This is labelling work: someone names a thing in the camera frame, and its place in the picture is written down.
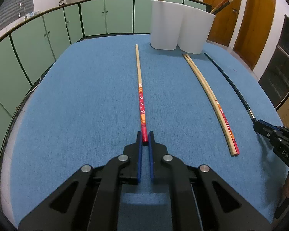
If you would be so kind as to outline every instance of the white container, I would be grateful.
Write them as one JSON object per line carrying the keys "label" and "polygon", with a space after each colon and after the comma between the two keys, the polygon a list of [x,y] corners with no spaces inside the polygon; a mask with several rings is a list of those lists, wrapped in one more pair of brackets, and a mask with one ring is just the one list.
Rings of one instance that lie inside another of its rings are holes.
{"label": "white container", "polygon": [[183,6],[184,16],[178,45],[184,52],[200,54],[210,33],[215,15],[198,8]]}
{"label": "white container", "polygon": [[152,0],[151,46],[155,49],[174,50],[178,43],[184,5]]}

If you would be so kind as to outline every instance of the table surface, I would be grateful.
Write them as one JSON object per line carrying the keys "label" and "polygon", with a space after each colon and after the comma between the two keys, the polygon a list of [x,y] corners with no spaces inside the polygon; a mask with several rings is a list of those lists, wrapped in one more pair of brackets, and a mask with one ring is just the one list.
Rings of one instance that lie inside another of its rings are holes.
{"label": "table surface", "polygon": [[[257,119],[282,125],[249,72],[221,47],[190,55],[228,119],[240,155],[231,157],[206,93],[182,51],[156,50],[149,35],[87,39],[71,45],[32,95],[16,138],[10,177],[16,224],[83,164],[104,165],[140,130],[135,44],[139,45],[148,131],[185,164],[208,164],[270,222],[287,168],[257,135],[241,101],[207,52],[240,90]],[[171,230],[167,187],[123,187],[118,230]]]}

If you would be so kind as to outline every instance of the metal rivet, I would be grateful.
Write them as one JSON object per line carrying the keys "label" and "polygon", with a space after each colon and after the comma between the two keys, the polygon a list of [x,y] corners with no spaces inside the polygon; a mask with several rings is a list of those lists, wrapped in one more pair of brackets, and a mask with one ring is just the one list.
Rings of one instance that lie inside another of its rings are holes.
{"label": "metal rivet", "polygon": [[163,160],[164,161],[172,161],[173,157],[171,155],[164,155]]}
{"label": "metal rivet", "polygon": [[124,155],[124,154],[118,156],[119,161],[127,161],[128,158],[129,158],[129,157],[128,157],[127,155]]}
{"label": "metal rivet", "polygon": [[199,169],[200,169],[201,172],[206,173],[206,172],[209,172],[210,167],[209,167],[208,165],[201,165],[201,166],[199,167]]}
{"label": "metal rivet", "polygon": [[88,172],[90,172],[90,170],[91,170],[91,166],[90,165],[83,165],[81,167],[81,171],[84,172],[84,173],[88,173]]}

